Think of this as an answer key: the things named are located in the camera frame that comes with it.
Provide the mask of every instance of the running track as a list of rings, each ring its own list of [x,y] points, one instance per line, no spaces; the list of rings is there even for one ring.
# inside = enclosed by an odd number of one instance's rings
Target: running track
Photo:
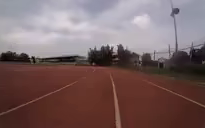
[[[0,128],[205,128],[205,88],[112,68],[1,64]]]

